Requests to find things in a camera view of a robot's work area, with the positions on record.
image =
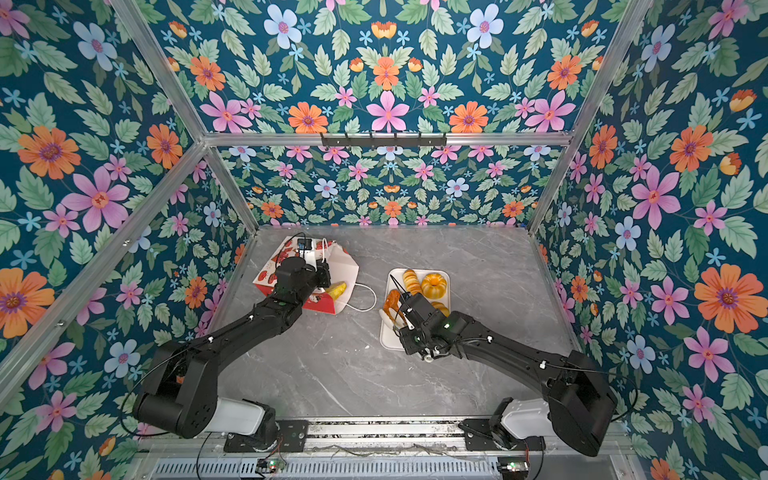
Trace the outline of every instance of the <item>gray marble table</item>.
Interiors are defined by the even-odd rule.
[[[298,229],[265,228],[257,252],[227,309],[231,322],[264,295],[251,283],[279,242]],[[305,227],[311,237],[340,242],[360,267],[358,282],[386,295],[386,274],[396,267],[444,270],[451,277],[451,307],[489,328],[540,349],[567,354],[569,326],[558,319],[528,235],[519,228]],[[370,305],[368,290],[350,300]],[[305,311],[277,338],[227,367],[219,395],[252,399],[278,416],[489,415],[506,396],[534,398],[521,383],[480,363],[454,357],[423,362],[384,349],[377,309],[339,315]]]

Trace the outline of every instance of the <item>cable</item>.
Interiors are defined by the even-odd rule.
[[[200,478],[200,453],[202,453],[203,447],[205,446],[205,442],[208,441],[211,433],[213,432],[208,432],[208,435],[205,437],[205,440],[203,440],[203,443],[200,444],[200,450],[197,451],[197,458],[194,461],[194,472],[197,474],[197,480],[202,480],[202,478]]]

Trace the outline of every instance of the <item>orange flower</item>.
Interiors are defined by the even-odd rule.
[[[362,67],[363,67],[363,65],[362,65],[362,59],[361,59],[360,57],[358,57],[358,58],[354,58],[354,59],[353,59],[353,60],[352,60],[352,61],[349,63],[349,69],[350,69],[351,71],[362,71]]]
[[[589,147],[589,163],[592,167],[605,168],[614,158],[614,148],[618,145],[615,137],[616,128],[613,125],[603,125],[599,132],[592,137],[592,146]]]
[[[20,268],[0,270],[0,326],[5,338],[27,333],[27,323],[35,325],[45,313],[42,307],[53,303],[53,289],[42,288],[46,282],[37,272],[24,278]]]
[[[565,90],[576,81],[576,75],[581,73],[581,59],[578,56],[565,55],[561,61],[552,65],[552,71],[547,75],[550,88]]]
[[[190,281],[190,285],[184,292],[187,294],[187,298],[184,299],[184,303],[190,306],[190,308],[197,308],[202,305],[205,300],[205,294],[208,293],[207,282],[203,280],[202,276],[193,278]]]
[[[523,209],[525,209],[525,205],[523,205],[522,202],[511,202],[510,204],[504,205],[504,216],[516,217],[523,213]]]
[[[720,161],[720,171],[726,175],[738,175],[741,171],[741,158],[739,154],[731,153]]]
[[[283,208],[273,202],[264,202],[261,204],[261,210],[270,218],[281,218],[283,216]]]
[[[384,213],[394,218],[402,213],[402,207],[400,207],[400,204],[397,202],[389,202],[386,207],[384,207]]]
[[[420,71],[422,68],[424,68],[424,65],[422,65],[422,61],[419,60],[416,57],[411,57],[410,60],[408,60],[408,69],[414,73],[417,71]]]
[[[208,61],[208,57],[193,57],[190,67],[192,75],[196,75],[197,83],[205,85],[208,90],[223,90],[227,81],[221,73],[221,67],[215,62]]]
[[[659,458],[654,458],[650,463],[650,476],[654,480],[680,480],[680,476],[670,468],[670,464]]]
[[[466,106],[459,105],[449,120],[453,125],[451,131],[455,134],[479,134],[488,124],[488,117],[485,116],[487,113],[488,110],[482,105],[478,106],[476,101],[469,101]]]
[[[322,112],[316,105],[310,107],[310,104],[300,101],[299,106],[291,107],[288,113],[291,114],[288,123],[296,128],[298,134],[324,134],[328,131],[328,118],[321,115]]]
[[[373,80],[384,90],[392,90],[400,80],[397,75],[400,73],[400,67],[395,65],[392,57],[381,57],[379,64],[373,67],[373,74],[376,76]]]
[[[712,150],[708,147],[712,144],[714,138],[711,133],[704,133],[707,127],[697,125],[696,130],[691,127],[683,130],[680,138],[675,138],[672,143],[674,153],[670,155],[670,162],[674,169],[684,172],[687,168],[689,172],[699,168],[699,162],[705,161]]]
[[[98,449],[98,454],[102,457],[105,457],[112,453],[112,449],[114,448],[114,442],[115,437],[110,437],[106,440],[104,440],[104,443],[101,444],[101,447]]]
[[[587,286],[587,283],[583,278],[577,275],[571,282],[571,293],[574,294],[574,300],[583,303],[587,299],[588,292],[589,287]]]
[[[156,163],[162,163],[163,168],[171,169],[182,154],[179,137],[176,132],[170,131],[166,124],[152,125],[149,128],[150,137],[147,137],[147,146],[152,151],[152,158]]]
[[[183,26],[181,23],[174,21],[169,23],[168,27],[178,38],[187,37],[187,27]]]
[[[730,98],[730,110],[742,111],[757,100],[757,95],[751,90],[739,90]]]
[[[72,165],[80,164],[80,155],[74,153],[80,147],[58,128],[35,127],[35,135],[22,135],[18,144],[24,147],[18,156],[22,162],[32,164],[29,170],[40,177],[47,174],[52,180],[61,180],[64,174],[74,172]]]
[[[241,243],[235,250],[235,265],[240,263],[240,259],[243,258],[243,252],[245,252],[245,243]]]
[[[701,274],[704,283],[697,283],[694,296],[701,315],[715,319],[715,327],[725,333],[733,333],[735,323],[742,333],[757,329],[757,320],[768,316],[768,300],[753,293],[763,291],[763,284],[754,273],[741,276],[741,268],[724,263],[720,272],[712,266]]]

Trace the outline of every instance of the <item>white tray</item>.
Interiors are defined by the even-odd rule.
[[[397,288],[397,285],[395,285],[395,283],[392,282],[391,276],[394,276],[397,279],[397,281],[400,282],[400,285],[403,285],[405,287],[405,282],[402,280],[402,275],[406,270],[407,268],[395,268],[389,271],[389,274],[387,275],[387,281],[386,281],[386,291],[384,292],[385,299],[389,295],[389,292]],[[443,275],[443,277],[445,278],[445,295],[438,298],[437,300],[430,300],[429,302],[430,303],[440,302],[443,305],[445,305],[445,307],[450,311],[451,310],[451,277],[449,277],[448,274],[446,272],[443,272],[442,270],[413,269],[413,271],[416,273],[416,278],[419,279],[420,283],[422,280],[424,280],[424,277],[427,276],[428,273],[439,273],[440,275]],[[389,317],[380,308],[379,308],[379,315],[382,317],[382,328],[381,328],[381,332],[379,333],[379,341],[381,342],[382,346],[387,350],[399,350],[399,351],[405,350],[402,348],[400,339],[392,330],[392,328],[394,327],[392,324],[392,320],[390,320]]]

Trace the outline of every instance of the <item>toy food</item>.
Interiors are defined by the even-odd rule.
[[[411,295],[422,293],[422,287],[421,285],[419,285],[419,278],[416,276],[416,272],[414,272],[413,270],[408,269],[405,272],[403,272],[402,281],[406,283],[406,290],[408,290],[411,293]]]
[[[445,295],[448,289],[448,282],[443,275],[439,273],[429,273],[422,280],[422,292],[430,300],[437,300]]]
[[[437,310],[440,310],[443,315],[448,316],[451,313],[448,311],[448,307],[443,305],[440,302],[432,302],[432,306],[434,306]]]

